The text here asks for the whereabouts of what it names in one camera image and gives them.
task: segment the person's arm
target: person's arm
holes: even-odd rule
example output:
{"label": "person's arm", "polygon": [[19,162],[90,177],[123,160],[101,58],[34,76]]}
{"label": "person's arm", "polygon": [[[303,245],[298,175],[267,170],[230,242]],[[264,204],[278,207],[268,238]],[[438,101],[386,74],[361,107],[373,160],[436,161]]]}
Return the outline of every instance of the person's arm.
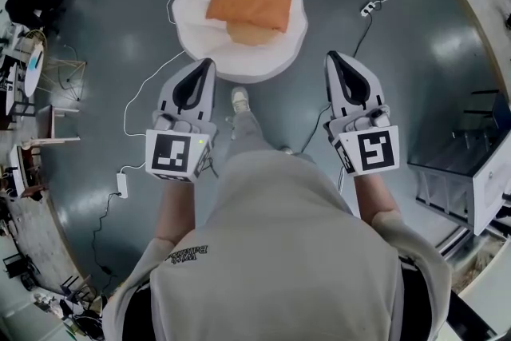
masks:
{"label": "person's arm", "polygon": [[165,182],[154,237],[177,245],[194,228],[193,184]]}
{"label": "person's arm", "polygon": [[135,291],[144,289],[151,271],[168,258],[174,247],[194,228],[193,184],[165,182],[154,239],[103,311],[103,332],[107,341],[122,340],[128,307],[135,305],[141,310],[151,309],[150,297],[142,297],[142,300],[148,303],[138,301],[139,298],[130,304]]}
{"label": "person's arm", "polygon": [[382,176],[378,173],[356,176],[355,191],[357,192],[360,218],[371,225],[374,217],[380,212],[398,211],[396,201],[385,186]]}
{"label": "person's arm", "polygon": [[[355,190],[362,220],[395,248],[400,256],[411,260],[420,272],[430,301],[431,329],[428,339],[434,339],[446,321],[449,310],[449,266],[427,240],[404,224],[399,207],[379,174],[356,176]],[[410,294],[414,291],[413,284],[403,282]]]}

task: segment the black cable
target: black cable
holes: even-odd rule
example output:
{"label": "black cable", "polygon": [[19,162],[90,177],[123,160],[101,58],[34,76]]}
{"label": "black cable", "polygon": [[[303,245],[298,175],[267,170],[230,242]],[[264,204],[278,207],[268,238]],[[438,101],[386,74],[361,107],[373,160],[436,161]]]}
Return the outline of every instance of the black cable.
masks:
{"label": "black cable", "polygon": [[203,168],[202,170],[205,171],[206,169],[211,169],[211,172],[213,172],[213,175],[215,175],[216,179],[218,179],[218,173],[216,173],[215,168],[213,168],[213,158],[209,157],[208,161],[209,161],[209,165],[207,167]]}
{"label": "black cable", "polygon": [[[383,8],[383,3],[382,3],[382,0],[378,0],[378,4],[376,5],[376,7],[374,8],[373,11],[380,11],[381,9]],[[357,47],[355,49],[355,52],[353,53],[353,58],[356,57],[357,55],[357,52],[358,52],[358,49],[360,48],[360,45],[362,44],[362,42],[364,41],[364,39],[366,38],[367,36],[367,33],[369,32],[369,29],[370,27],[372,26],[373,24],[373,16],[371,15],[371,13],[369,13],[369,24],[367,25],[367,28],[366,30],[364,31],[364,34],[362,35],[362,37],[360,38],[360,40],[358,40],[358,44],[357,44]]]}
{"label": "black cable", "polygon": [[319,115],[318,115],[318,119],[316,120],[316,125],[314,127],[314,129],[312,130],[312,133],[311,135],[308,137],[307,139],[307,142],[305,143],[305,145],[303,146],[302,150],[300,151],[300,153],[303,153],[303,151],[305,151],[305,148],[309,145],[309,143],[311,142],[311,139],[312,137],[314,136],[314,134],[316,133],[316,130],[318,129],[318,125],[319,125],[319,120],[321,119],[321,116],[323,115],[323,113],[325,111],[327,111],[327,109],[329,109],[331,107],[331,103],[329,102],[328,105],[322,109],[320,112],[319,112]]}
{"label": "black cable", "polygon": [[369,31],[370,27],[373,24],[373,16],[371,14],[368,14],[368,16],[369,16],[369,24],[367,25],[366,30],[364,31],[364,34],[362,35],[360,40],[358,40],[357,48],[355,49],[355,52],[353,53],[353,58],[357,57],[358,49],[360,48],[360,45],[364,41],[364,38],[366,38],[366,36],[367,36],[367,32]]}
{"label": "black cable", "polygon": [[116,277],[116,276],[112,273],[112,270],[110,270],[106,266],[103,266],[102,264],[99,264],[99,262],[97,261],[97,251],[96,251],[96,245],[95,245],[94,242],[96,241],[96,233],[99,233],[103,229],[103,219],[106,218],[109,215],[110,201],[112,200],[112,197],[113,196],[120,196],[120,195],[121,194],[119,192],[113,192],[113,193],[109,194],[109,198],[106,201],[105,214],[103,216],[100,216],[100,218],[99,218],[99,228],[93,230],[93,240],[91,242],[91,247],[93,248],[94,262],[101,269],[102,272],[104,272],[107,276],[110,276],[109,283],[106,286],[103,287],[103,289],[101,290],[101,294],[103,294],[103,291],[110,285],[110,283],[112,282],[112,278]]}
{"label": "black cable", "polygon": [[339,178],[337,180],[337,190],[339,193],[343,193],[343,182],[344,182],[344,165],[341,165],[341,170],[339,171]]}

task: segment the person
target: person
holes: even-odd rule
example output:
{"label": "person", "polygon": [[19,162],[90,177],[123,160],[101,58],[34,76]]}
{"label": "person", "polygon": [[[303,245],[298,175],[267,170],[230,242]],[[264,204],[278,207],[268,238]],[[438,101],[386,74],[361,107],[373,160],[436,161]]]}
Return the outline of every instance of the person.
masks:
{"label": "person", "polygon": [[12,23],[24,25],[29,30],[43,30],[45,34],[51,30],[58,34],[55,22],[64,10],[43,10],[41,16],[37,16],[34,13],[34,6],[26,0],[7,0],[5,9]]}
{"label": "person", "polygon": [[355,217],[313,162],[264,140],[245,89],[232,104],[212,214],[196,228],[193,184],[164,183],[154,239],[106,305],[105,339],[434,339],[450,270],[382,178],[355,177]]}

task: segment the white chair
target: white chair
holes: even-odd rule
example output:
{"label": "white chair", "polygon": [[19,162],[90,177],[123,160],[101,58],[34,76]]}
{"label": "white chair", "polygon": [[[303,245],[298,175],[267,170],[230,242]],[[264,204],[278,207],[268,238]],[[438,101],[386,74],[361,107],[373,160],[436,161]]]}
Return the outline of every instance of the white chair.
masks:
{"label": "white chair", "polygon": [[79,141],[80,137],[67,137],[67,138],[56,138],[55,137],[55,118],[65,117],[67,113],[79,113],[78,109],[67,109],[57,108],[52,105],[48,105],[43,109],[40,109],[35,116],[38,137],[31,138],[30,141],[23,144],[23,149],[30,149],[42,145],[51,144],[64,144],[70,141]]}

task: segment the gray trousers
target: gray trousers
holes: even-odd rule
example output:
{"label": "gray trousers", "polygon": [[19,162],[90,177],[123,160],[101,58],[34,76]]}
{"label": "gray trousers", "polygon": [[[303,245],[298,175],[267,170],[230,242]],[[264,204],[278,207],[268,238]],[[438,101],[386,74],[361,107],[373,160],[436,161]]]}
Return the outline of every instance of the gray trousers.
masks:
{"label": "gray trousers", "polygon": [[[232,140],[229,145],[225,160],[239,153],[275,150],[275,148],[264,140],[263,131],[252,111],[236,114],[232,119],[232,124],[234,125],[235,139]],[[297,153],[294,155],[314,164],[312,158],[305,153]]]}

